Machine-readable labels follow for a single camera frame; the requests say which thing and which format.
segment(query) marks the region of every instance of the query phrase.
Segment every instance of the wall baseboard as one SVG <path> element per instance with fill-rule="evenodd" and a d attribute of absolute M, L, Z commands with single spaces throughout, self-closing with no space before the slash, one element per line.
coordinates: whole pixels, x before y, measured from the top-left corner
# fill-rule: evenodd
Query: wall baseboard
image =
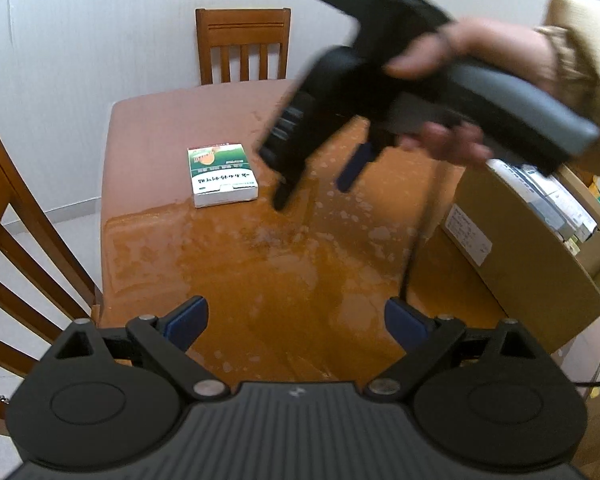
<path fill-rule="evenodd" d="M 58 222 L 66 222 L 67 220 L 73 220 L 74 218 L 80 218 L 81 216 L 92 215 L 99 212 L 100 197 L 97 196 L 95 198 L 83 200 L 82 202 L 63 205 L 62 207 L 57 207 L 55 209 L 51 209 L 50 211 L 45 211 L 45 215 L 47 218 L 49 218 L 49 221 L 52 224 L 56 224 Z M 27 230 L 27 228 L 24 227 L 22 220 L 8 222 L 7 224 L 4 224 L 4 228 L 12 236 L 23 233 Z"/>

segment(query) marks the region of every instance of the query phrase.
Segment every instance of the blue gripper pad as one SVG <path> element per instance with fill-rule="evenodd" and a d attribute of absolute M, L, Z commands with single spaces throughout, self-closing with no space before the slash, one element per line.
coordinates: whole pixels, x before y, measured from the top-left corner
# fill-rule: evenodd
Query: blue gripper pad
<path fill-rule="evenodd" d="M 384 304 L 384 325 L 405 352 L 424 343 L 436 327 L 431 318 L 399 298 L 389 298 Z"/>
<path fill-rule="evenodd" d="M 168 341 L 186 352 L 205 331 L 208 320 L 209 307 L 205 298 L 194 296 L 160 319 L 160 331 Z"/>
<path fill-rule="evenodd" d="M 347 162 L 347 165 L 342 169 L 342 172 L 336 179 L 336 187 L 339 192 L 346 193 L 351 189 L 353 183 L 358 178 L 364 167 L 369 162 L 376 160 L 374 151 L 370 142 L 359 144 L 356 152 Z"/>

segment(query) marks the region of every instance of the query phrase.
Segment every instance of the hand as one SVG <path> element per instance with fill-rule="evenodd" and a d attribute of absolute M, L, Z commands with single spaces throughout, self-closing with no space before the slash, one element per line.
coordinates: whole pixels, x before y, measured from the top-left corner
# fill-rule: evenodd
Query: hand
<path fill-rule="evenodd" d="M 456 57 L 474 56 L 542 90 L 555 94 L 555 56 L 551 44 L 531 28 L 482 18 L 467 18 L 441 27 L 440 34 L 423 34 L 385 67 L 392 77 L 418 79 L 440 69 Z M 482 144 L 482 130 L 463 123 L 453 131 L 425 123 L 419 132 L 402 137 L 407 151 L 424 148 L 432 158 L 453 164 L 481 166 L 493 153 Z"/>

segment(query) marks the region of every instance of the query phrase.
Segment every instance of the sleeve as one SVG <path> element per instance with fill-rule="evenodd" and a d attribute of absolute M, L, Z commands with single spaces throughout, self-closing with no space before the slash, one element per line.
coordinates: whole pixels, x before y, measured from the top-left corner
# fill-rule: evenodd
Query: sleeve
<path fill-rule="evenodd" d="M 558 60 L 558 98 L 600 126 L 600 2 L 550 0 L 544 26 L 536 30 Z M 600 140 L 574 165 L 600 175 Z"/>

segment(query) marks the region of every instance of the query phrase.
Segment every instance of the wooden table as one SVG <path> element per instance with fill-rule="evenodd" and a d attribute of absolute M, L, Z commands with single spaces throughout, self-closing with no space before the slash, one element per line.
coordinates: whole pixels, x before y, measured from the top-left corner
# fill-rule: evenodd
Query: wooden table
<path fill-rule="evenodd" d="M 333 180 L 365 137 L 357 120 L 311 161 L 283 213 L 276 176 L 254 153 L 291 82 L 201 86 L 115 105 L 102 189 L 103 326 L 161 316 L 200 294 L 209 326 L 189 353 L 229 384 L 356 380 L 402 354 L 384 329 L 432 162 L 388 150 L 349 194 Z M 187 148 L 241 142 L 260 185 L 249 203 L 195 209 Z M 446 190 L 448 205 L 461 170 Z M 491 327 L 497 302 L 440 231 L 413 275 L 410 301 Z"/>

